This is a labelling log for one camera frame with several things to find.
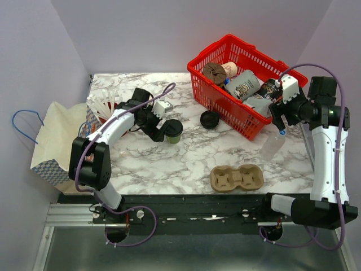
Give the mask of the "black coffee lid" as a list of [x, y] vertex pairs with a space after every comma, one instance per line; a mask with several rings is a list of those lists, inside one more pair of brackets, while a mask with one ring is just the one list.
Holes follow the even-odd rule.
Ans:
[[179, 120], [170, 119], [165, 122], [167, 124], [165, 135], [167, 137], [178, 137], [183, 133], [183, 125]]

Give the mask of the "cardboard cup carrier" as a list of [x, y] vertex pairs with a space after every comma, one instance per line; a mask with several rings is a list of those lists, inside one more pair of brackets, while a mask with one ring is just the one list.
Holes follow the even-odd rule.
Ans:
[[228, 165], [214, 167], [210, 173], [210, 185], [214, 191], [229, 193], [235, 189], [254, 191], [264, 185], [262, 170], [255, 164], [245, 164], [238, 168]]

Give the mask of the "paper takeout bag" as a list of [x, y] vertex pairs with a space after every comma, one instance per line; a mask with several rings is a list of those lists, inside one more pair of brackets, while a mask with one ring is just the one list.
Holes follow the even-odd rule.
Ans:
[[[25, 134], [15, 125], [21, 112], [34, 113], [41, 122], [35, 138]], [[13, 127], [35, 143], [30, 169], [64, 194], [79, 194], [74, 181], [68, 177], [72, 142], [85, 138], [101, 126], [101, 122], [86, 103], [69, 109], [52, 102], [42, 119], [37, 111], [18, 110], [12, 116]]]

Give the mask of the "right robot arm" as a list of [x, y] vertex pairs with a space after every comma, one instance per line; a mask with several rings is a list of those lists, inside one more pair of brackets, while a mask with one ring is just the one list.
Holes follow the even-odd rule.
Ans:
[[286, 124], [309, 125], [314, 143], [314, 182], [308, 199], [270, 194], [268, 202], [259, 208], [260, 216], [272, 221], [282, 213], [295, 224], [331, 230], [355, 220], [358, 209], [349, 204], [343, 153], [349, 110], [336, 105], [336, 80], [312, 77], [307, 95], [289, 74], [275, 86], [282, 90], [282, 96], [269, 106], [273, 124], [279, 130]]

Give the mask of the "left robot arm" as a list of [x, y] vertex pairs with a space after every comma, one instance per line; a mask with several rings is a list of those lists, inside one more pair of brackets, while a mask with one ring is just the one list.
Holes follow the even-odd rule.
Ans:
[[135, 88], [133, 96], [119, 103], [112, 116], [95, 132], [85, 138], [77, 137], [72, 143], [69, 163], [69, 178], [74, 180], [76, 190], [90, 192], [107, 209], [106, 217], [113, 223], [121, 222], [125, 216], [122, 196], [110, 182], [112, 146], [131, 128], [137, 126], [154, 142], [167, 140], [179, 142], [183, 125], [179, 120], [159, 122], [173, 106], [150, 92]]

